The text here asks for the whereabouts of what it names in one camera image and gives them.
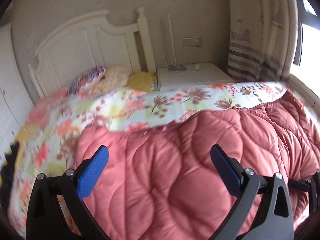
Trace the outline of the pink quilted coat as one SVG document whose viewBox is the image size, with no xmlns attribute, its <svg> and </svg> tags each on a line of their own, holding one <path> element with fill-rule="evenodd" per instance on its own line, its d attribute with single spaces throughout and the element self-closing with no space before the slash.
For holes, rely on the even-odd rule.
<svg viewBox="0 0 320 240">
<path fill-rule="evenodd" d="M 251 109 L 199 111 L 139 132 L 85 128 L 75 165 L 102 145 L 110 156 L 84 202 L 112 239 L 208 239 L 235 202 L 211 162 L 215 144 L 264 176 L 299 180 L 319 169 L 319 129 L 286 92 Z"/>
</svg>

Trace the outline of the black garment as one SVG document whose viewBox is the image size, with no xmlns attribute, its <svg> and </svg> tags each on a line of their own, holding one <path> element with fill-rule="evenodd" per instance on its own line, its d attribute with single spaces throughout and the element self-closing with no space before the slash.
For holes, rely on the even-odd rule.
<svg viewBox="0 0 320 240">
<path fill-rule="evenodd" d="M 5 154 L 5 164 L 1 169 L 1 207 L 4 210 L 9 206 L 10 193 L 14 179 L 15 163 L 20 143 L 15 141 L 10 145 L 10 150 Z"/>
</svg>

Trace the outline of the window with dark frame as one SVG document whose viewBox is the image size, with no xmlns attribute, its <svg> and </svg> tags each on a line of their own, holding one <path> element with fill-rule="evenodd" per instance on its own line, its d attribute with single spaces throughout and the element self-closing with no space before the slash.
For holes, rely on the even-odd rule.
<svg viewBox="0 0 320 240">
<path fill-rule="evenodd" d="M 297 0 L 298 38 L 294 64 L 319 68 L 319 9 L 310 0 Z"/>
</svg>

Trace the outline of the pink floral pillow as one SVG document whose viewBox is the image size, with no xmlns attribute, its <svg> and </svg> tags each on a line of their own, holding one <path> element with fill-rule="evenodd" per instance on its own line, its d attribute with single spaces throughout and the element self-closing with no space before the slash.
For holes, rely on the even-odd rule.
<svg viewBox="0 0 320 240">
<path fill-rule="evenodd" d="M 40 98 L 29 112 L 27 122 L 39 122 L 51 109 L 57 107 L 60 101 L 66 98 L 66 95 L 66 89 L 59 89 L 50 93 L 48 96 Z"/>
</svg>

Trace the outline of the white bedside table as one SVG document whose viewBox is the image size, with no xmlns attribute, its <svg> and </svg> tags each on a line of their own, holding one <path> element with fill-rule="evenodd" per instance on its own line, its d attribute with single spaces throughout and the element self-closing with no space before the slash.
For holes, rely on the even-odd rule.
<svg viewBox="0 0 320 240">
<path fill-rule="evenodd" d="M 197 85 L 233 83 L 234 80 L 213 63 L 194 63 L 185 65 L 184 72 L 173 73 L 166 68 L 157 70 L 159 91 Z"/>
</svg>

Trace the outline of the patterned beige curtain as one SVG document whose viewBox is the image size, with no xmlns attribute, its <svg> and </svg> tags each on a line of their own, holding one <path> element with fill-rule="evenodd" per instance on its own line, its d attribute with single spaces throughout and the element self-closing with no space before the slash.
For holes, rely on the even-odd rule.
<svg viewBox="0 0 320 240">
<path fill-rule="evenodd" d="M 227 73 L 241 82 L 289 77 L 298 38 L 297 0 L 229 0 Z"/>
</svg>

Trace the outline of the beige pillow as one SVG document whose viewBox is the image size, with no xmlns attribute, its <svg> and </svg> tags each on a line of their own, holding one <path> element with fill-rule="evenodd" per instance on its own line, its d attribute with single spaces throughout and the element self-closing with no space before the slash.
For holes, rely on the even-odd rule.
<svg viewBox="0 0 320 240">
<path fill-rule="evenodd" d="M 103 94 L 108 93 L 119 87 L 124 87 L 131 75 L 126 67 L 112 66 L 109 67 L 103 78 L 95 85 L 95 89 Z"/>
</svg>

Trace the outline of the floral duvet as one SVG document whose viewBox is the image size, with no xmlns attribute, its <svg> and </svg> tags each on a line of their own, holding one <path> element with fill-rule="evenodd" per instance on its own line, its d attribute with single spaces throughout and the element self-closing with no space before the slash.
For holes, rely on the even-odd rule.
<svg viewBox="0 0 320 240">
<path fill-rule="evenodd" d="M 27 208 L 37 174 L 58 176 L 70 168 L 81 132 L 90 125 L 111 131 L 136 132 L 184 122 L 204 109 L 252 108 L 279 99 L 279 82 L 221 83 L 142 92 L 129 87 L 108 93 L 89 90 L 66 95 L 39 122 L 25 121 L 16 135 L 20 143 L 8 208 L 9 222 L 25 236 Z"/>
</svg>

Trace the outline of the white bed headboard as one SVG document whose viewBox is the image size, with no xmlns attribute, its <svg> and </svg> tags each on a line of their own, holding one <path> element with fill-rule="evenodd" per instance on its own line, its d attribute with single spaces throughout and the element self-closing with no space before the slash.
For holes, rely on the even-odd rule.
<svg viewBox="0 0 320 240">
<path fill-rule="evenodd" d="M 52 31 L 34 55 L 38 67 L 29 67 L 39 97 L 65 88 L 82 72 L 95 66 L 123 66 L 130 73 L 156 69 L 145 9 L 137 9 L 137 21 L 111 24 L 109 10 L 82 14 Z"/>
</svg>

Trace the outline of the colourful round cushion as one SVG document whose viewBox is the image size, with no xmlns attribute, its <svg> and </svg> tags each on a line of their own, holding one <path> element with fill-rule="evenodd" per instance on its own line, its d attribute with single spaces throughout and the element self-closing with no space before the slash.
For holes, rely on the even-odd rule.
<svg viewBox="0 0 320 240">
<path fill-rule="evenodd" d="M 87 90 L 97 84 L 105 75 L 105 66 L 96 66 L 82 72 L 67 89 L 67 95 L 75 95 L 83 90 Z"/>
</svg>

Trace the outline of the white wardrobe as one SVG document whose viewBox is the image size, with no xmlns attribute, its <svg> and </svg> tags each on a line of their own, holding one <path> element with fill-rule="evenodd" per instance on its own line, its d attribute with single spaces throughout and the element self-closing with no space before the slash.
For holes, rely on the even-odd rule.
<svg viewBox="0 0 320 240">
<path fill-rule="evenodd" d="M 1 160 L 34 106 L 17 68 L 11 26 L 1 26 L 0 32 Z"/>
</svg>

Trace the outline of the wall power socket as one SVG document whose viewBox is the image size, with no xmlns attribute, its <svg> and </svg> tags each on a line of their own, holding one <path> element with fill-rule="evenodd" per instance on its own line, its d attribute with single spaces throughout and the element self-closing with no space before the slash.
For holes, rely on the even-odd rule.
<svg viewBox="0 0 320 240">
<path fill-rule="evenodd" d="M 201 37 L 183 37 L 182 47 L 185 47 L 185 48 L 202 47 L 202 38 Z"/>
</svg>

